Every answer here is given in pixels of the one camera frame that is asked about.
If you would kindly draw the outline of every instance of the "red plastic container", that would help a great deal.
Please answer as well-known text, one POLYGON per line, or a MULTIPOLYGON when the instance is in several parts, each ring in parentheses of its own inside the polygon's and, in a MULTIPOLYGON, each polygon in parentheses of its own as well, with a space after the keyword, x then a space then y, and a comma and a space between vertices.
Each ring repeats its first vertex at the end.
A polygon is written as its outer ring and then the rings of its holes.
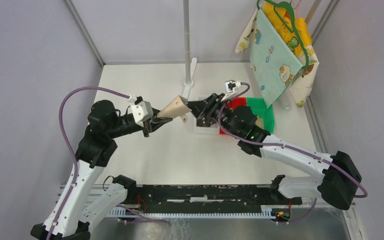
MULTIPOLYGON (((247 105, 247 98, 246 97, 238 97, 233 99, 232 101, 232 109, 235 109, 237 106, 246 106, 247 105)), ((226 135, 224 131, 220 129, 220 134, 226 135)))

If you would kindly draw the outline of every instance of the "white wall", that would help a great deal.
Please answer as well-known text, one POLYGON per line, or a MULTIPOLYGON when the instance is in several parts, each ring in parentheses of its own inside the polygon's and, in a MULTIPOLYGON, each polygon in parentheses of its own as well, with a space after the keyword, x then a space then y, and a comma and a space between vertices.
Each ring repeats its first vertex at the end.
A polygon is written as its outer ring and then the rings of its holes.
MULTIPOLYGON (((97 85, 100 67, 62 0, 0 0, 0 239, 31 239, 71 170, 58 110, 72 89, 97 85)), ((65 110, 76 146, 93 92, 65 110)))
POLYGON ((311 98, 328 147, 353 159, 368 190, 356 200, 367 239, 384 239, 384 1, 339 1, 314 48, 311 98))
MULTIPOLYGON (((301 17, 307 16, 314 1, 301 2, 301 17)), ((104 62, 185 60, 183 1, 73 2, 104 62)), ((316 27, 329 2, 321 0, 310 29, 316 27)), ((249 61, 249 50, 244 54, 234 51, 256 8, 257 0, 190 0, 191 56, 199 62, 249 61)))

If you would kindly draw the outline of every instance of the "white pole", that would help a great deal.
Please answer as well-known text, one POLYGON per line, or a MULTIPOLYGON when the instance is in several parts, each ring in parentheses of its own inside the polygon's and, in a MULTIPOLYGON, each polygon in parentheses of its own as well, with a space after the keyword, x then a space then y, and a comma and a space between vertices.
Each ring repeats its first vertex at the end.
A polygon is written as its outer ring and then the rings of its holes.
POLYGON ((186 68, 186 79, 184 83, 190 85, 191 80, 191 48, 189 45, 189 0, 183 0, 183 23, 184 23, 184 64, 186 68))

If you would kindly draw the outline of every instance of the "table top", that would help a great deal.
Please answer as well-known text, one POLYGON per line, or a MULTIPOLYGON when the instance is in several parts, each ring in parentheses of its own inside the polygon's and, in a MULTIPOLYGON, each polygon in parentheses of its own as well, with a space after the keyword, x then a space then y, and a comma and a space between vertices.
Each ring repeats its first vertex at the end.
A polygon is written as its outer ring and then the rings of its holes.
MULTIPOLYGON (((184 78, 184 64, 105 65, 99 86, 142 96, 153 108, 161 110, 182 94, 184 78)), ((190 100, 225 93, 227 80, 250 83, 251 89, 244 97, 261 97, 246 62, 198 63, 193 79, 190 100)), ((98 91, 94 101, 103 99, 112 101, 121 113, 129 105, 125 98, 98 91)), ((290 110, 284 110, 275 102, 273 111, 276 136, 309 150, 316 149, 303 108, 292 104, 290 110)), ((138 184, 155 185, 270 184, 277 175, 306 176, 284 163, 246 154, 230 136, 194 133, 190 113, 187 123, 176 118, 148 138, 136 132, 115 141, 118 148, 96 184, 102 184, 109 175, 120 174, 138 184)))

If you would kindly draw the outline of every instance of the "light blue cloth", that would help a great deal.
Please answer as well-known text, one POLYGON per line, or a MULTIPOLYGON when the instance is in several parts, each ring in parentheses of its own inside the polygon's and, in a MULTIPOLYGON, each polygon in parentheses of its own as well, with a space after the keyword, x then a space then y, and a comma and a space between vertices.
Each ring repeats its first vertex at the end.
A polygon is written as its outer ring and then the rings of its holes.
POLYGON ((256 20, 250 60, 267 107, 282 95, 303 67, 261 9, 256 20))

